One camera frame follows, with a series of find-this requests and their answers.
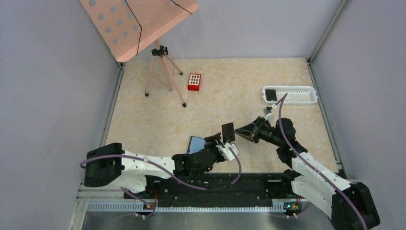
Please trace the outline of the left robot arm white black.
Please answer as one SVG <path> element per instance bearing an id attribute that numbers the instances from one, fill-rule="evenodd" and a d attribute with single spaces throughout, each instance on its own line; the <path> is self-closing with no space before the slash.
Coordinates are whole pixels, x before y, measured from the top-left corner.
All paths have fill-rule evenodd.
<path id="1" fill-rule="evenodd" d="M 85 187 L 113 185 L 132 193 L 147 189 L 147 177 L 180 180 L 182 176 L 200 176 L 209 172 L 215 163 L 232 161 L 238 151 L 229 142 L 223 143 L 220 134 L 204 139 L 203 149 L 195 153 L 167 157 L 149 156 L 124 150 L 115 142 L 91 150 L 80 164 L 85 170 Z"/>

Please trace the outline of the dark blue leather card holder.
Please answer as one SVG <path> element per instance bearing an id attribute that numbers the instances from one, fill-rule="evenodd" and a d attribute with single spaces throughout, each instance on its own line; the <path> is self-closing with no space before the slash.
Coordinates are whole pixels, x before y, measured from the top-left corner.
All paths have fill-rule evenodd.
<path id="1" fill-rule="evenodd" d="M 205 144 L 206 142 L 203 138 L 191 136 L 187 148 L 187 154 L 197 153 L 198 151 L 204 149 Z"/>

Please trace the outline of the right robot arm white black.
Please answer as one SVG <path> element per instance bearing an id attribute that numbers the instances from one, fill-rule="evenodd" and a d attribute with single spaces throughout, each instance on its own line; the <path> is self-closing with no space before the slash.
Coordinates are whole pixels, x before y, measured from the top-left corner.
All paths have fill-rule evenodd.
<path id="1" fill-rule="evenodd" d="M 289 166 L 283 174 L 285 190 L 323 211 L 335 229 L 371 230 L 380 225 L 368 186 L 342 178 L 318 162 L 296 140 L 291 119 L 280 118 L 272 126 L 259 116 L 234 133 L 253 143 L 263 140 L 277 146 L 279 159 Z"/>

